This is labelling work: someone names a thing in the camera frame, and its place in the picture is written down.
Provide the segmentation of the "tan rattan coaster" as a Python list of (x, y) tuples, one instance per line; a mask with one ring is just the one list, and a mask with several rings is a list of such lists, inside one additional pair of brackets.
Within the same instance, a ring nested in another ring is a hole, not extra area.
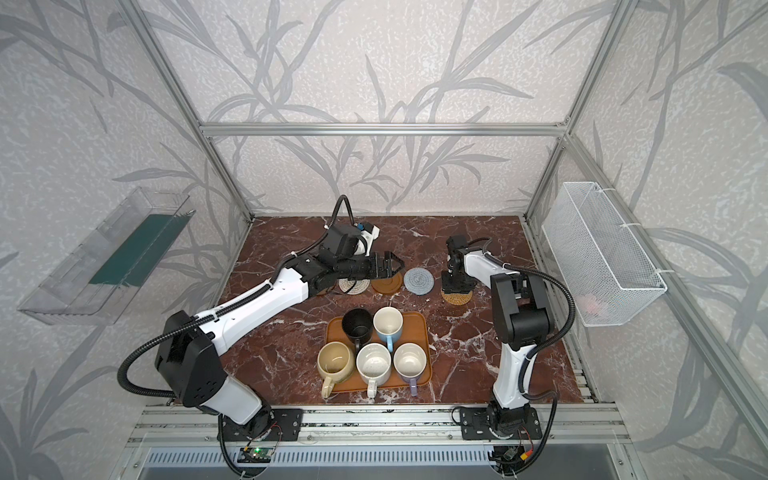
[(446, 293), (442, 291), (441, 296), (448, 304), (462, 306), (468, 304), (472, 300), (473, 293)]

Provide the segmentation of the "brown wooden coaster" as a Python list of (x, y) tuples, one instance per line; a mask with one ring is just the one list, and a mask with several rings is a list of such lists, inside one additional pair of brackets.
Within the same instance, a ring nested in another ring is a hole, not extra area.
[(403, 276), (400, 273), (391, 278), (376, 279), (371, 281), (371, 288), (382, 295), (393, 295), (400, 291), (403, 286)]

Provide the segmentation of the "grey blue woven coaster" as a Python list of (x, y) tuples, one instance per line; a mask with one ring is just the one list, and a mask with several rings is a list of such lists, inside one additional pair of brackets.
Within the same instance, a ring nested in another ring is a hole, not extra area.
[(435, 284), (433, 275), (421, 267), (409, 269), (404, 275), (403, 282), (409, 292), (418, 296), (429, 294)]

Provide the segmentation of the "light blue mug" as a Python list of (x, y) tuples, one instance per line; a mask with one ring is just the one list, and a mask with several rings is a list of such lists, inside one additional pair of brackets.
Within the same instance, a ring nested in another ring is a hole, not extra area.
[(378, 338), (393, 354), (395, 344), (400, 339), (404, 326), (403, 314), (394, 307), (380, 308), (373, 316), (373, 326)]

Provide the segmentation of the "black mug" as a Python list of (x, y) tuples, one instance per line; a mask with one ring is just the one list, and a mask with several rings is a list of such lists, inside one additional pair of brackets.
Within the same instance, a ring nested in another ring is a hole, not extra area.
[(342, 330), (358, 353), (371, 339), (373, 317), (364, 308), (352, 309), (342, 318)]

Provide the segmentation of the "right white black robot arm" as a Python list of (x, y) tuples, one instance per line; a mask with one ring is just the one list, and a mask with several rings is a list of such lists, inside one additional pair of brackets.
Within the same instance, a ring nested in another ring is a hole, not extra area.
[[(533, 365), (541, 351), (557, 344), (570, 331), (577, 308), (564, 282), (542, 271), (501, 261), (487, 250), (488, 243), (487, 238), (448, 238), (448, 264), (441, 273), (441, 293), (471, 294), (479, 284), (490, 289), (493, 325), (502, 349), (486, 424), (492, 433), (508, 437), (533, 420), (532, 402), (550, 399), (552, 407), (557, 407), (556, 390), (539, 394), (529, 391)], [(560, 290), (567, 303), (567, 318), (560, 329), (555, 328), (549, 315), (548, 284)]]

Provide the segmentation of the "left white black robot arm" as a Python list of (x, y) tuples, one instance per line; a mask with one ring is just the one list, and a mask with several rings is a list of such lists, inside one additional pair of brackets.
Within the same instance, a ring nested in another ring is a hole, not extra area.
[[(377, 226), (354, 218), (340, 224), (337, 218), (333, 213), (318, 240), (283, 257), (258, 286), (195, 315), (178, 311), (169, 317), (161, 335), (138, 347), (118, 367), (119, 386), (140, 396), (176, 399), (252, 434), (270, 427), (274, 422), (270, 407), (225, 371), (222, 356), (251, 331), (327, 292), (340, 279), (388, 279), (404, 267), (393, 252), (374, 250)], [(133, 363), (150, 350), (157, 352), (155, 367), (168, 385), (165, 390), (139, 386), (128, 377)]]

